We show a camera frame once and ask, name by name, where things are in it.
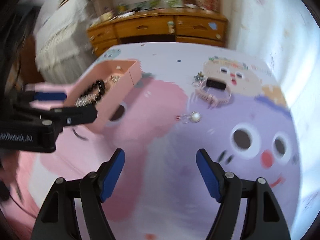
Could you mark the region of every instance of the pink box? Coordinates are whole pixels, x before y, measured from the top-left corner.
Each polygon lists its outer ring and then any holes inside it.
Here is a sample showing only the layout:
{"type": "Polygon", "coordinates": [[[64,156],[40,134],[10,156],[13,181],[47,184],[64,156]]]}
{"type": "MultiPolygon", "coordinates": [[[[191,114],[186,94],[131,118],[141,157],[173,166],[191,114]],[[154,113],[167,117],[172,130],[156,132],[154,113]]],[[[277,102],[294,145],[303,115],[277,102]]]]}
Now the pink box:
{"type": "Polygon", "coordinates": [[[64,106],[74,106],[81,94],[97,80],[107,80],[110,75],[120,74],[121,78],[97,103],[97,119],[86,124],[90,131],[101,133],[109,119],[118,109],[125,96],[141,79],[141,66],[137,60],[106,60],[95,65],[75,83],[68,93],[64,106]]]}

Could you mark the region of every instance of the curtain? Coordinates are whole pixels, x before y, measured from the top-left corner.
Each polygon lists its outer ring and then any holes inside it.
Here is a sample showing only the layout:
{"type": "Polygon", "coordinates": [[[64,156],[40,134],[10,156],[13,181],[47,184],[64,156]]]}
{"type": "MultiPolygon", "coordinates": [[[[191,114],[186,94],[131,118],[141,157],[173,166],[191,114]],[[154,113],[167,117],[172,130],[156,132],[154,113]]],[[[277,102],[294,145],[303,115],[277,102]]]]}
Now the curtain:
{"type": "Polygon", "coordinates": [[[301,189],[291,235],[301,239],[320,209],[320,29],[301,0],[224,1],[228,47],[264,60],[292,111],[301,189]]]}

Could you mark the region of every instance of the drawer handle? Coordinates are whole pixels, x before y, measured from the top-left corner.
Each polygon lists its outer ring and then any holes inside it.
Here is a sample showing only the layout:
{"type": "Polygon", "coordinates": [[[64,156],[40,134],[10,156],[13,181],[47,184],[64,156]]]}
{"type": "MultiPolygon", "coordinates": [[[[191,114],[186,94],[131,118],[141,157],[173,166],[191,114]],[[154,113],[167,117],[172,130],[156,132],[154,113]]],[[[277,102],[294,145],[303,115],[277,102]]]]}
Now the drawer handle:
{"type": "Polygon", "coordinates": [[[137,30],[144,30],[144,29],[147,29],[147,28],[149,28],[149,27],[146,26],[146,25],[140,25],[140,26],[137,27],[137,30]]]}
{"type": "Polygon", "coordinates": [[[169,28],[169,33],[175,34],[174,22],[172,21],[168,22],[168,28],[169,28]]]}
{"type": "Polygon", "coordinates": [[[194,28],[195,30],[203,30],[203,31],[208,30],[208,28],[204,27],[202,24],[197,25],[197,26],[193,26],[193,28],[194,28]]]}

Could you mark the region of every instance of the smile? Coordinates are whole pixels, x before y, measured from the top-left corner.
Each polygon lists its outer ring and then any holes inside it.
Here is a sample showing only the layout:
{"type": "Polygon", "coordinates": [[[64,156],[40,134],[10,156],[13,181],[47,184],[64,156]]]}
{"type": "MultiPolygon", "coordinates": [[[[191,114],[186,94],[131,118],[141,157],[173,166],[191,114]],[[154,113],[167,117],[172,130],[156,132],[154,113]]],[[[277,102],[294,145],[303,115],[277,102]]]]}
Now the smile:
{"type": "Polygon", "coordinates": [[[282,177],[282,175],[280,174],[279,178],[274,182],[274,183],[271,183],[269,184],[271,188],[277,186],[278,184],[280,183],[284,183],[285,182],[285,178],[282,177]]]}

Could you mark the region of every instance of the red nose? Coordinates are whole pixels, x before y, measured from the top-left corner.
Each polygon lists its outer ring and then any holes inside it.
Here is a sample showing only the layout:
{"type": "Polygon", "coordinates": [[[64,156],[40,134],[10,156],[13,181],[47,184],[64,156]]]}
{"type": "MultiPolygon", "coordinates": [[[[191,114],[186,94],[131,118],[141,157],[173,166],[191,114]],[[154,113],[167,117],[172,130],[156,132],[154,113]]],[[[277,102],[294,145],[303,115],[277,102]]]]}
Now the red nose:
{"type": "Polygon", "coordinates": [[[269,150],[265,150],[261,154],[261,166],[265,169],[270,169],[273,163],[274,159],[272,153],[269,150]]]}

